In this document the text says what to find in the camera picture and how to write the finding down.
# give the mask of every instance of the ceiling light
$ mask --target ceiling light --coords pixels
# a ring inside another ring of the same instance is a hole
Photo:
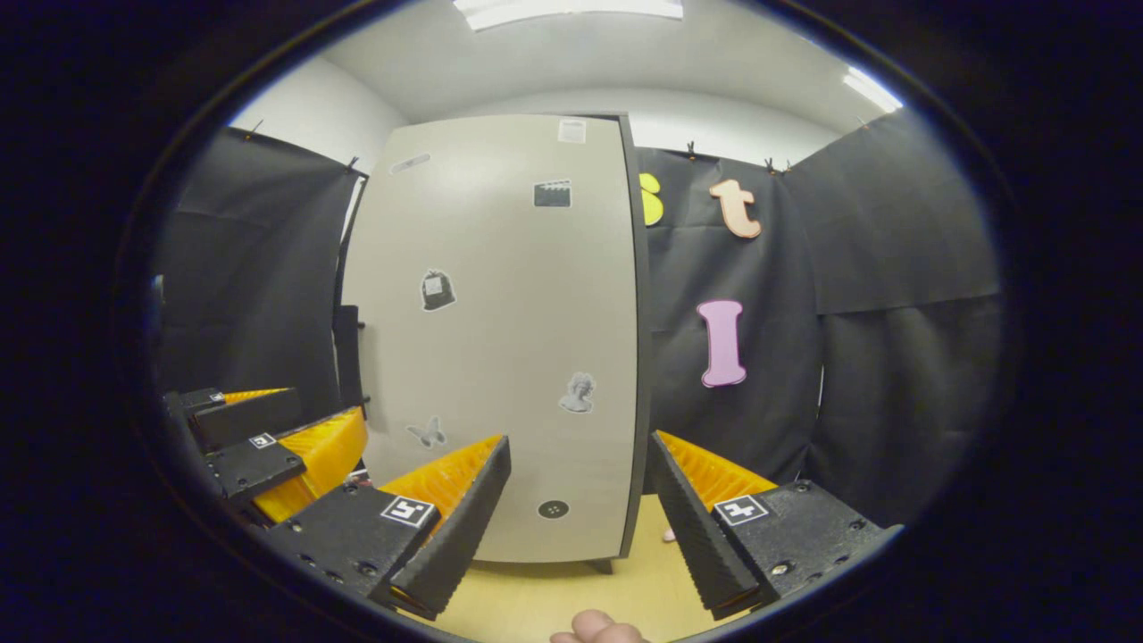
[[[849,67],[849,73],[841,79],[841,82],[845,82],[858,94],[872,101],[877,106],[885,110],[886,113],[895,112],[905,106],[893,94],[886,91],[884,87],[862,73],[858,69]]]
[[[559,14],[639,14],[682,19],[682,0],[454,0],[472,31]]]

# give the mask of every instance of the black fabric backdrop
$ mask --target black fabric backdrop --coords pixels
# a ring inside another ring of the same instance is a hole
[[[191,171],[153,267],[163,391],[296,387],[302,421],[341,409],[331,344],[345,211],[360,176],[227,128]]]
[[[639,150],[663,219],[647,230],[652,428],[773,480],[812,479],[879,524],[910,522],[974,437],[996,376],[999,280],[981,202],[908,111],[770,175]],[[754,194],[754,239],[709,188]],[[743,304],[746,379],[708,389],[700,303]],[[822,405],[820,383],[824,369]]]
[[[805,232],[778,178],[745,162],[639,150],[658,178],[663,218],[647,228],[654,348],[650,428],[677,435],[775,482],[793,480],[814,431],[822,335]],[[722,222],[711,185],[753,192],[754,239]],[[706,388],[706,325],[695,307],[742,303],[738,349],[746,379]]]

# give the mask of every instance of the human hand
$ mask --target human hand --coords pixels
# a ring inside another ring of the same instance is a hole
[[[631,624],[615,622],[599,610],[584,610],[572,619],[570,632],[559,632],[549,638],[551,643],[647,643],[642,634]]]

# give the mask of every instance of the white door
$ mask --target white door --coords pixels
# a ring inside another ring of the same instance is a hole
[[[394,130],[354,222],[343,302],[366,323],[365,464],[378,484],[506,434],[512,476],[477,558],[620,553],[638,331],[617,122]]]

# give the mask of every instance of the ceiling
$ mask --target ceiling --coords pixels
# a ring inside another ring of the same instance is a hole
[[[684,0],[682,22],[625,14],[535,18],[473,33],[449,0],[421,0],[322,55],[411,122],[542,91],[713,94],[838,132],[881,110],[841,82],[847,65],[730,0]]]

